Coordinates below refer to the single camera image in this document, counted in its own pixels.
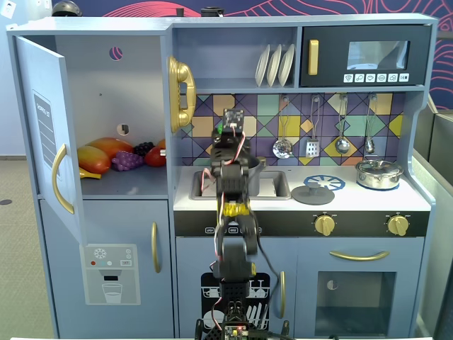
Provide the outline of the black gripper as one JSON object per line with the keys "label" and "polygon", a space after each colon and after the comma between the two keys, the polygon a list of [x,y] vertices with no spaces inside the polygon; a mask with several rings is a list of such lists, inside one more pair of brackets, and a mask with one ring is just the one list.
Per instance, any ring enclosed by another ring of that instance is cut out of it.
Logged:
{"label": "black gripper", "polygon": [[248,166],[248,144],[244,132],[223,132],[213,129],[210,165],[220,166],[221,163]]}

